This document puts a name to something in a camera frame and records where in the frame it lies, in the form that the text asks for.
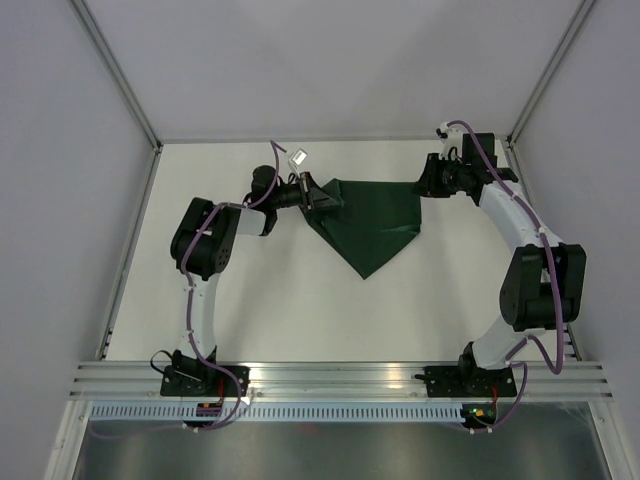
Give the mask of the green cloth napkin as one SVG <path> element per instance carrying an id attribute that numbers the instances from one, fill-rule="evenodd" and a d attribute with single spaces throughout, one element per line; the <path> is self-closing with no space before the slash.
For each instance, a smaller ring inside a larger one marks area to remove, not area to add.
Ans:
<path id="1" fill-rule="evenodd" d="M 323 190 L 338 206 L 306 213 L 305 220 L 363 279 L 421 232 L 421 200 L 410 182 L 333 179 Z"/>

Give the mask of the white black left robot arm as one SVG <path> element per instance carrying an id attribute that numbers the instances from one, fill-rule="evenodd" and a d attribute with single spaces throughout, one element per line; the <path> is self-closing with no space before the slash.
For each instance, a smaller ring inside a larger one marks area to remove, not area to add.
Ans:
<path id="1" fill-rule="evenodd" d="M 308 172 L 283 181 L 276 168 L 257 167 L 251 190 L 242 204 L 195 197 L 170 245 L 176 268 L 187 281 L 186 329 L 168 354 L 160 395 L 163 397 L 241 397 L 249 369 L 217 362 L 214 332 L 216 292 L 239 236 L 271 233 L 277 211 L 297 207 L 304 214 L 324 213 L 341 206 L 339 195 L 319 186 Z"/>

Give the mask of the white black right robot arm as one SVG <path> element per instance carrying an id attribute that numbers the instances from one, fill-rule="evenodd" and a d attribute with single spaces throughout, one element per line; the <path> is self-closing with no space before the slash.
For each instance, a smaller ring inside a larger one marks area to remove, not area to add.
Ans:
<path id="1" fill-rule="evenodd" d="M 464 193 L 501 234 L 512 257 L 499 292 L 500 314 L 467 344 L 454 366 L 427 366 L 418 374 L 430 398 L 516 396 L 514 359 L 534 343 L 550 372 L 564 367 L 564 327 L 579 315 L 586 252 L 551 232 L 526 200 L 517 175 L 501 167 L 491 133 L 464 133 L 443 125 L 443 143 L 426 159 L 414 191 L 444 199 Z"/>

